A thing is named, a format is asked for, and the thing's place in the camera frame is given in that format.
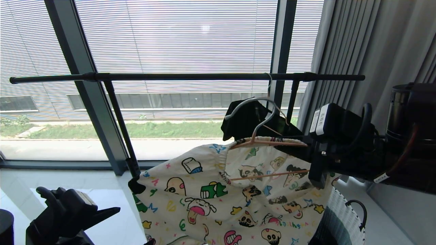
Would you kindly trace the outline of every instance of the white wicker basket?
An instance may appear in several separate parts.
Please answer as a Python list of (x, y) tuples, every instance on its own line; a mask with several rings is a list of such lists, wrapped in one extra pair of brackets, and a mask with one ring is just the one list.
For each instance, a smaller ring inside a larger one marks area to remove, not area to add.
[[(350, 203), (360, 204), (364, 210), (361, 222)], [(324, 216), (310, 244), (362, 245), (365, 243), (365, 223), (367, 212), (365, 206), (357, 200), (347, 201), (334, 188), (327, 203)]]

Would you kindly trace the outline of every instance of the cartoon print shirt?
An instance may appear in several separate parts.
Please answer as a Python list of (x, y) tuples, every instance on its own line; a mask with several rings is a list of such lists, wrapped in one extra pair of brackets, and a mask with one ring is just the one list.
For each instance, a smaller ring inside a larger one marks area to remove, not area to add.
[[(331, 174), (321, 190), (308, 173), (259, 177), (310, 163), (265, 144), (229, 150), (245, 140), (196, 147), (133, 178), (129, 187), (147, 238), (157, 245), (307, 244), (338, 176)], [(229, 180), (239, 177), (251, 178)]]

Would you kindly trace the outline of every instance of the white floor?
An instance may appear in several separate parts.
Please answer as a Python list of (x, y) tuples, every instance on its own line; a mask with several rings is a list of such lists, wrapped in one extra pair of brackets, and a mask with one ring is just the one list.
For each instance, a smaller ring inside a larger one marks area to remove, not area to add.
[[(25, 231), (29, 223), (46, 207), (44, 199), (35, 192), (36, 187), (48, 189), (63, 187), (87, 193), (99, 209), (121, 207), (121, 211), (86, 231), (96, 245), (141, 245), (145, 242), (142, 225), (127, 182), (129, 173), (115, 176), (112, 171), (59, 171), (59, 170), (0, 170), (0, 208), (14, 214), (15, 244), (25, 244)], [(366, 244), (412, 245), (389, 217), (365, 193), (365, 187), (350, 178), (340, 181), (338, 189), (347, 199), (358, 199), (368, 209)], [(358, 205), (354, 205), (363, 217)]]

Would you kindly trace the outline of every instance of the curtain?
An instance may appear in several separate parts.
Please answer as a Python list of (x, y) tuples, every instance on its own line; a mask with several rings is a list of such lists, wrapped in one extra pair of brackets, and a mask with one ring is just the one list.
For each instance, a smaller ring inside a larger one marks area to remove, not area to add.
[(364, 81), (315, 81), (307, 87), (298, 127), (305, 133), (314, 111), (331, 102), (360, 114), (384, 133), (392, 86), (436, 79), (436, 1), (325, 1), (312, 72), (362, 74)]

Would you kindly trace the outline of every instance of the building exterior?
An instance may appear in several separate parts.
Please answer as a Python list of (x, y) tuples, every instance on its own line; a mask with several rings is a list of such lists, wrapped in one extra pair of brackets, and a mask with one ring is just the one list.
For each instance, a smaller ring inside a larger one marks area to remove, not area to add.
[[(277, 1), (76, 1), (99, 72), (269, 72)], [(288, 72), (310, 71), (323, 1), (299, 0)], [(70, 74), (43, 1), (1, 0), (0, 116), (87, 121), (74, 82), (12, 85), (11, 76)], [(282, 108), (289, 103), (287, 81)], [(307, 83), (301, 83), (293, 113)], [(222, 119), (268, 81), (114, 81), (127, 120)]]

